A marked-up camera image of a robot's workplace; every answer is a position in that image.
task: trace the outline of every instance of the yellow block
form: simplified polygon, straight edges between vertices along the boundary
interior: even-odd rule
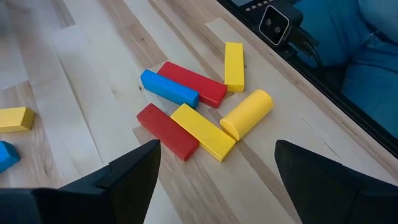
[[[255,90],[221,119],[220,125],[238,141],[260,122],[273,106],[274,102],[268,93],[264,90]]]
[[[225,43],[224,84],[228,91],[243,92],[244,60],[242,43]]]
[[[34,118],[35,111],[27,107],[0,109],[0,133],[28,131]]]
[[[223,161],[236,141],[192,109],[183,104],[170,116],[181,127],[197,138],[200,146]]]

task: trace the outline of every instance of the yellow cylinder block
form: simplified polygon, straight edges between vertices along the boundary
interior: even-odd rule
[[[235,140],[240,140],[270,112],[274,102],[264,90],[255,90],[220,121],[221,127]]]

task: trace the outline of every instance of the yellow rectangular block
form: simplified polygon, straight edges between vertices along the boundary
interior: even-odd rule
[[[0,109],[0,133],[28,131],[34,118],[35,111],[27,107]]]
[[[244,56],[242,43],[225,43],[224,84],[228,91],[244,90]]]
[[[236,143],[233,138],[186,104],[174,111],[171,118],[197,138],[200,146],[219,161],[225,159]]]

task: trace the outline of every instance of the wooden block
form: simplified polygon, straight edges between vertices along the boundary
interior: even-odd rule
[[[178,84],[162,75],[145,70],[141,75],[144,88],[166,98],[178,105],[186,103],[196,108],[199,103],[199,93],[181,84]]]
[[[244,91],[244,57],[242,43],[225,43],[224,84],[228,91]]]
[[[181,105],[171,118],[197,138],[200,146],[223,161],[236,141],[186,104]]]
[[[0,133],[28,131],[34,118],[35,111],[27,107],[0,109]]]
[[[192,90],[196,90],[199,93],[199,101],[214,108],[220,106],[226,94],[226,85],[171,62],[165,62],[157,73]]]
[[[221,127],[235,140],[240,140],[274,107],[264,90],[255,90],[220,121]]]
[[[20,160],[18,152],[12,144],[0,141],[0,173]]]
[[[183,161],[199,147],[197,139],[152,103],[137,115],[137,119]]]

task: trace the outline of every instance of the black frame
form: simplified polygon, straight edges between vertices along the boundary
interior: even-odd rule
[[[225,7],[232,15],[239,19],[247,28],[255,33],[262,41],[269,47],[275,50],[284,60],[286,60],[294,69],[299,71],[312,85],[321,91],[329,100],[331,100],[339,109],[347,114],[356,124],[363,128],[372,138],[379,144],[386,148],[395,158],[398,158],[398,139],[396,139],[390,132],[385,130],[379,123],[373,120],[362,109],[357,107],[347,97],[345,97],[340,90],[327,86],[322,82],[320,77],[322,73],[307,65],[301,58],[296,56],[294,49],[291,47],[278,48],[273,46],[265,37],[263,37],[257,30],[258,26],[252,24],[249,19],[243,15],[244,9],[253,5],[248,3],[238,7],[231,0],[217,0],[223,7]]]

